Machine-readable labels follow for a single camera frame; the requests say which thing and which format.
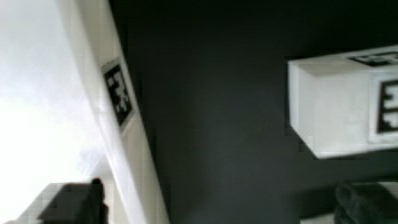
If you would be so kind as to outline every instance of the dark gray wall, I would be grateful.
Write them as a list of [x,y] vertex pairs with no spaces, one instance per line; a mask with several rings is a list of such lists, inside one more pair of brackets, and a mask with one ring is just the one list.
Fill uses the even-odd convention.
[[287,114],[287,61],[398,44],[397,1],[114,0],[173,224],[288,224],[398,151],[317,160]]

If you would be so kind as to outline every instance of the black backdrop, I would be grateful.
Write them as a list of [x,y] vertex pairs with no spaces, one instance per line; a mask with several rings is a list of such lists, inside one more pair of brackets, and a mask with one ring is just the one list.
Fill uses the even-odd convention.
[[398,151],[317,160],[287,61],[398,44],[397,1],[113,0],[173,224],[294,224]]

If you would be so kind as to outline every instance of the black object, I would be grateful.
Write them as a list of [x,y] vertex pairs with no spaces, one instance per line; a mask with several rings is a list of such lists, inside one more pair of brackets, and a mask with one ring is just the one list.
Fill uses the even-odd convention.
[[109,88],[111,101],[114,104],[118,123],[120,125],[123,125],[129,115],[134,111],[134,107],[120,65],[116,65],[116,67],[105,73],[105,82]]
[[386,108],[384,101],[390,100],[395,96],[388,94],[388,88],[398,87],[398,80],[384,81],[381,84],[381,103],[379,103],[379,126],[377,126],[377,133],[390,133],[398,131],[398,127],[391,125],[390,122],[384,120],[384,115],[398,113],[398,107]]
[[356,224],[342,206],[335,209],[335,224]]
[[43,224],[107,224],[109,207],[100,179],[91,184],[68,184],[40,215]]
[[354,224],[398,223],[398,200],[379,183],[343,183],[336,199],[336,223],[347,223],[347,216]]
[[379,54],[351,57],[349,59],[368,65],[370,67],[379,67],[384,65],[398,64],[398,52],[390,51]]

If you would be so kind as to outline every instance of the white surface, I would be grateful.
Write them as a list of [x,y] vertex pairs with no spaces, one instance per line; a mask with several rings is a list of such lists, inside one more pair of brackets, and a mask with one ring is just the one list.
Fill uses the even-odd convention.
[[398,78],[398,66],[368,67],[347,58],[397,51],[398,46],[290,61],[292,126],[319,158],[398,146],[397,135],[372,141],[374,83]]
[[301,224],[335,224],[335,214],[331,213],[313,218],[303,219]]
[[[102,65],[120,57],[136,100],[107,1],[0,4],[0,223],[18,218],[49,183],[89,181],[104,159],[116,223],[169,223],[137,103],[125,129],[125,136],[141,133],[136,143],[123,142],[104,84]],[[137,150],[148,160],[127,156]]]

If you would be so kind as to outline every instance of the white box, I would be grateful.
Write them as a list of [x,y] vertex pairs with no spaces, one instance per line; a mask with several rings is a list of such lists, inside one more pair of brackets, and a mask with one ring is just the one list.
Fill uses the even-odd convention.
[[398,45],[290,61],[290,121],[319,158],[398,146]]

